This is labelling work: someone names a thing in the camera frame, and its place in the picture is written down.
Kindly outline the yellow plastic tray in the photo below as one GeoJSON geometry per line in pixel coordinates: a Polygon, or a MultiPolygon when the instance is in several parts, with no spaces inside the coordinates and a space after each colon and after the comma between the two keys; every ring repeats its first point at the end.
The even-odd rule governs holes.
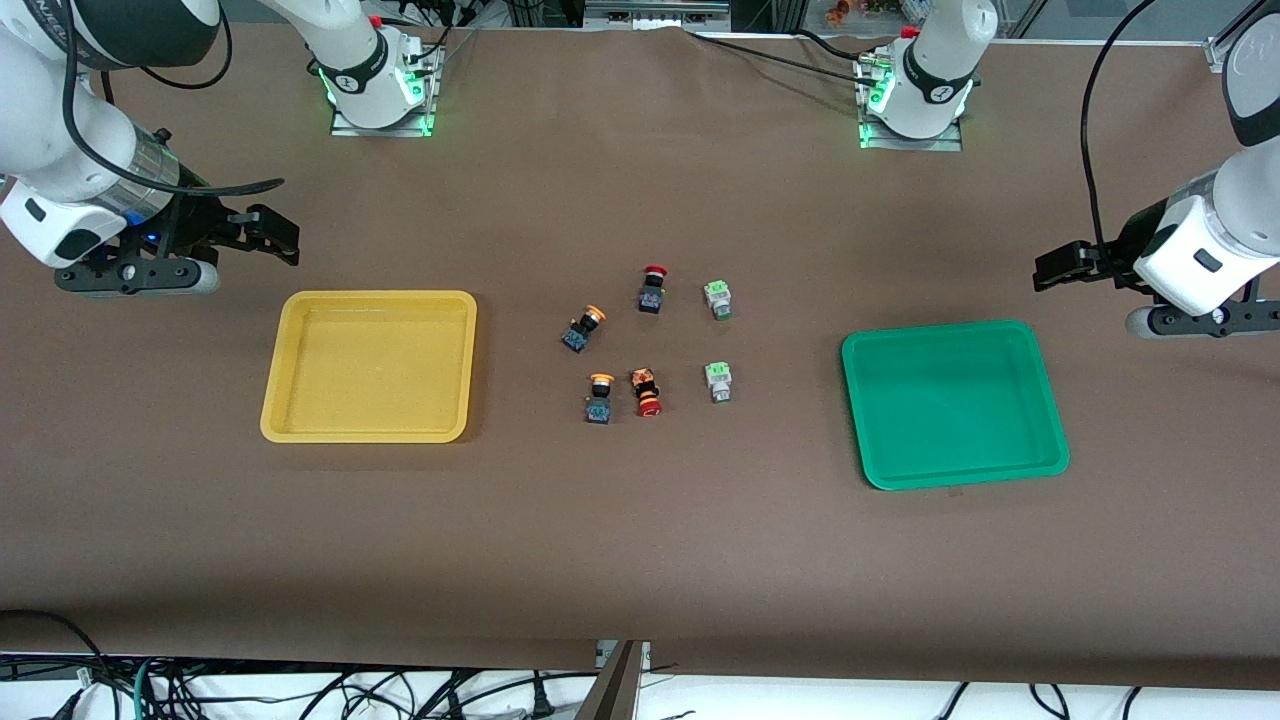
{"type": "Polygon", "coordinates": [[[260,415],[278,445],[445,445],[467,425],[477,304],[461,290],[303,291],[260,415]]]}

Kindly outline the green plastic tray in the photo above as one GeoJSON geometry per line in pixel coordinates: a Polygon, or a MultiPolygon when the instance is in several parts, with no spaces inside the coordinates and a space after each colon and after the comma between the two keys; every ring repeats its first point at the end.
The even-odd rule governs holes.
{"type": "Polygon", "coordinates": [[[841,364],[867,482],[904,492],[1062,474],[1068,438],[1019,320],[850,334],[841,364]]]}

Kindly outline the brown table cover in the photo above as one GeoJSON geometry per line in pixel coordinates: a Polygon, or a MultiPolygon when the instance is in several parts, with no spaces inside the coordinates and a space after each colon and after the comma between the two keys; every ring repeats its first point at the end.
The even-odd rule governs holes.
{"type": "Polygon", "coordinates": [[[677,29],[451,41],[430,138],[332,137],[283,26],[202,92],[115,78],[211,182],[283,177],[301,261],[79,299],[0,229],[0,607],[116,653],[589,667],[635,637],[681,673],[1280,688],[1280,336],[1137,340],[1134,293],[1032,288],[1091,233],[1094,47],[996,44],[961,152],[877,152],[845,83],[677,29]],[[305,290],[470,292],[463,434],[265,439],[305,290]],[[1034,331],[1068,469],[870,487],[844,338],[991,319],[1034,331]]]}

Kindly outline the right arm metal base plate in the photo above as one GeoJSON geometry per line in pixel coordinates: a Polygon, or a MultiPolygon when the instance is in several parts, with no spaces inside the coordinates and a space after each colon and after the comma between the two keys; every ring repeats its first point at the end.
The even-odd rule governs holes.
{"type": "Polygon", "coordinates": [[[333,106],[330,133],[352,137],[425,138],[433,135],[443,47],[401,58],[371,81],[362,95],[347,97],[328,87],[333,106]]]}

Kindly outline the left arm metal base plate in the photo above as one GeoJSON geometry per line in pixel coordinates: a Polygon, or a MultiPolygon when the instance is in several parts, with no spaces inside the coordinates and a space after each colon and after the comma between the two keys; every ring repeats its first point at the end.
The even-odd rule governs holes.
{"type": "Polygon", "coordinates": [[[872,85],[855,91],[858,141],[863,149],[959,152],[960,117],[973,90],[948,85],[920,88],[902,76],[897,58],[863,53],[852,61],[855,77],[872,85]]]}

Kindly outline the aluminium table frame profile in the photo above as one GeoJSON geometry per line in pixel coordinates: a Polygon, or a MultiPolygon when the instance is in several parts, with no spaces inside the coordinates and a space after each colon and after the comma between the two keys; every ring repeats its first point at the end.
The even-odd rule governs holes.
{"type": "Polygon", "coordinates": [[[652,669],[648,641],[599,641],[596,679],[573,720],[634,720],[641,675],[652,669]]]}

